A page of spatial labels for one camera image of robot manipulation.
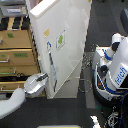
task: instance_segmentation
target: paper label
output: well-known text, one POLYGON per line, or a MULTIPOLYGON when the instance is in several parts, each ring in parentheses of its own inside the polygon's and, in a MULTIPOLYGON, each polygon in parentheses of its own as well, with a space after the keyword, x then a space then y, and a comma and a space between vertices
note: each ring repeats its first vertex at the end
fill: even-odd
POLYGON ((27 53, 13 53, 16 58, 28 57, 27 53))

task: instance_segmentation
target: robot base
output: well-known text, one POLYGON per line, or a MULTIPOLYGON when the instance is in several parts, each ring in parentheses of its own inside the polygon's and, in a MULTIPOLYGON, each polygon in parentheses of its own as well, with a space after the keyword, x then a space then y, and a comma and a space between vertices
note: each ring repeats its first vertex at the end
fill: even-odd
POLYGON ((99 101, 99 103, 101 103, 103 106, 106 106, 106 107, 117 106, 119 103, 118 98, 117 99, 112 98, 112 100, 109 101, 109 100, 105 99, 97 90, 97 88, 98 88, 97 86, 102 85, 101 81, 105 79, 106 73, 102 73, 99 69, 98 71, 97 70, 93 71, 92 76, 93 76, 92 77, 93 93, 94 93, 95 98, 99 101), (100 72, 99 75, 101 76, 101 79, 98 78, 98 75, 95 75, 96 74, 95 72, 98 72, 98 73, 100 72))

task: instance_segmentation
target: wooden drawer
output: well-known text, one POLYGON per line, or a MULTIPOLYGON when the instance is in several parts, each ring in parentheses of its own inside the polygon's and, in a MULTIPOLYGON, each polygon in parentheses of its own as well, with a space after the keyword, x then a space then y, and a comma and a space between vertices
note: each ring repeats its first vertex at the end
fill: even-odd
POLYGON ((13 92, 15 89, 24 88, 25 81, 0 82, 0 93, 13 92))
POLYGON ((0 66, 35 65, 32 49, 0 50, 0 66))
POLYGON ((28 76, 28 75, 33 75, 33 74, 37 74, 37 73, 38 73, 38 69, 37 69, 36 65, 0 67, 0 77, 2 77, 2 76, 17 76, 20 74, 28 76))
POLYGON ((0 31, 0 49, 31 48, 28 30, 0 31))

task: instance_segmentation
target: black wire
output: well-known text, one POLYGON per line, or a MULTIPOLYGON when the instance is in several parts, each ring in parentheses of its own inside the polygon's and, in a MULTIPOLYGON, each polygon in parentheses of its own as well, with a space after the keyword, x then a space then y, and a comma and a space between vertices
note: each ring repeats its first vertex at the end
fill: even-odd
POLYGON ((106 0, 97 0, 99 3, 104 3, 106 0))

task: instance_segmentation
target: label on robot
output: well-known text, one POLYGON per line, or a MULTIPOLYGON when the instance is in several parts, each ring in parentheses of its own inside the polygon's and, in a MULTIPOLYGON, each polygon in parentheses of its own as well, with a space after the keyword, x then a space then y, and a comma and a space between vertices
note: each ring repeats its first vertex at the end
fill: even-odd
POLYGON ((118 69, 116 70, 116 73, 112 78, 117 88, 121 86, 127 74, 128 74, 128 66, 120 64, 118 69))

